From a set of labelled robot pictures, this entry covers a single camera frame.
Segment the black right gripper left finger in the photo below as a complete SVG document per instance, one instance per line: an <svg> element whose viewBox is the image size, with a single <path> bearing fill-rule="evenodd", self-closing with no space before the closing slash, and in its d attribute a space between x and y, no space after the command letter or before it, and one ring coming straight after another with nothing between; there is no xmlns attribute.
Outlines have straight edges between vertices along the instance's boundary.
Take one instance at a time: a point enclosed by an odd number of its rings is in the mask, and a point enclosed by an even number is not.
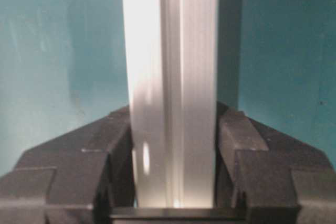
<svg viewBox="0 0 336 224"><path fill-rule="evenodd" d="M1 223L108 223L135 199L128 107L23 152L1 177Z"/></svg>

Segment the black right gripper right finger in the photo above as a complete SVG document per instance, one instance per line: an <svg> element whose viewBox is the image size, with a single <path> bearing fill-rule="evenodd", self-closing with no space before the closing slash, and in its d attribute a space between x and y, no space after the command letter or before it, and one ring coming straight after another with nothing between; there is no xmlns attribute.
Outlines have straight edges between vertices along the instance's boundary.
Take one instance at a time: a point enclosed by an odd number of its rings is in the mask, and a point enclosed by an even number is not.
<svg viewBox="0 0 336 224"><path fill-rule="evenodd" d="M326 154L217 104L215 205L248 223L335 223L335 169Z"/></svg>

